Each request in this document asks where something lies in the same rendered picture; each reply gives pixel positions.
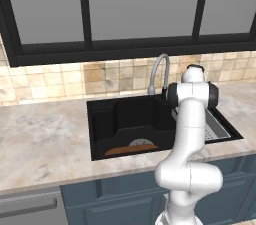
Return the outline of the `black kitchen sink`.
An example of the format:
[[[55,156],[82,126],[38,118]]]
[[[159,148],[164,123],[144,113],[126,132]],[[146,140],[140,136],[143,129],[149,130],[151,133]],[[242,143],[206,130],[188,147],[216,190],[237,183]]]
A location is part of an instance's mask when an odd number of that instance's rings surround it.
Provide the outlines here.
[[[89,101],[87,114],[92,159],[96,161],[121,157],[124,154],[105,156],[105,153],[113,148],[129,146],[131,141],[138,138],[148,139],[158,147],[149,150],[150,152],[171,149],[176,142],[175,134],[168,124],[171,120],[171,110],[175,109],[159,94]],[[185,104],[181,111],[176,110],[176,124],[205,127],[206,110],[209,110],[232,135],[231,139],[205,141],[207,144],[242,138],[233,125],[215,108],[206,109]]]

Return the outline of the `brown wooden cutting board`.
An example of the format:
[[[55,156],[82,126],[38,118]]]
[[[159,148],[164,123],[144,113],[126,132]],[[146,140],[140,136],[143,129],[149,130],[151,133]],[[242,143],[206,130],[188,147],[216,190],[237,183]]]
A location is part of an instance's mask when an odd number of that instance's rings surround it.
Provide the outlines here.
[[[143,144],[143,145],[124,146],[124,147],[118,147],[118,148],[113,148],[113,149],[108,150],[105,153],[105,156],[137,152],[137,151],[144,151],[144,150],[151,150],[151,149],[157,149],[157,148],[158,147],[154,144],[153,145]]]

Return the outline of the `black framed window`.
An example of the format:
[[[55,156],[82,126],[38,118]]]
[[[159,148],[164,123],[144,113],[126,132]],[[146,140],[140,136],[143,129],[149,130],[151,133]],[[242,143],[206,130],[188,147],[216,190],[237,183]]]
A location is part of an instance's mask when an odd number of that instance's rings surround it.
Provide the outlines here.
[[[256,50],[256,0],[0,0],[11,66]]]

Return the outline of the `grey perforated drain tray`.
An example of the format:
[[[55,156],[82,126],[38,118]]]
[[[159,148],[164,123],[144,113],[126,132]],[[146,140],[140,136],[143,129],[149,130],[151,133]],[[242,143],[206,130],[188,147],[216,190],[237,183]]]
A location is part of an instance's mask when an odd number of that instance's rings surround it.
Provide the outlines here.
[[[168,124],[171,126],[173,134],[176,134],[176,121],[177,121],[176,110],[171,110],[171,120]],[[213,116],[213,114],[209,111],[205,111],[205,141],[213,142],[221,141],[225,139],[231,139],[232,135],[220,124],[220,122]]]

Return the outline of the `blue cabinet door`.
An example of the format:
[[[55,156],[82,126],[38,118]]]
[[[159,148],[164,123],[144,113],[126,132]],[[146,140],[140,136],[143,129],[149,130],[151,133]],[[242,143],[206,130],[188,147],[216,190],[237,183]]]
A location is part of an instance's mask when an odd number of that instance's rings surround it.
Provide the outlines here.
[[[256,179],[256,155],[210,161],[223,174],[223,186],[200,200],[195,208],[203,225],[232,225],[246,216],[243,205]]]
[[[154,225],[167,191],[149,171],[64,185],[61,193],[69,225]]]

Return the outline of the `grey dishwasher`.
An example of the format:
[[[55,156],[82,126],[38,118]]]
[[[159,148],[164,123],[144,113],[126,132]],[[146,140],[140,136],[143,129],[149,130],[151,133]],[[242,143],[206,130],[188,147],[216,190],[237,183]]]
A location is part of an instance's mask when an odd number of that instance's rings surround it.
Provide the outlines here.
[[[69,225],[60,187],[0,195],[0,225]]]

